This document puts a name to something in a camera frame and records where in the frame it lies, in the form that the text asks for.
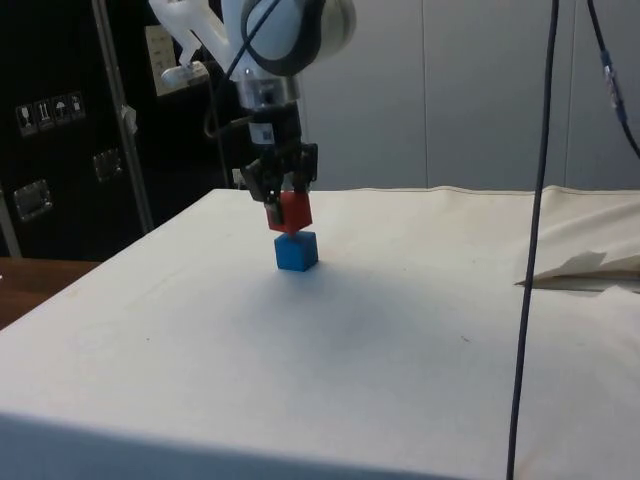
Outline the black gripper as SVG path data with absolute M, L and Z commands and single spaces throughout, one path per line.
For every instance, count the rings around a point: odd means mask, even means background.
M 240 168 L 252 199 L 265 206 L 268 220 L 283 224 L 281 188 L 284 174 L 279 158 L 294 161 L 293 190 L 308 192 L 317 180 L 319 148 L 302 143 L 302 127 L 297 103 L 248 110 L 252 160 Z

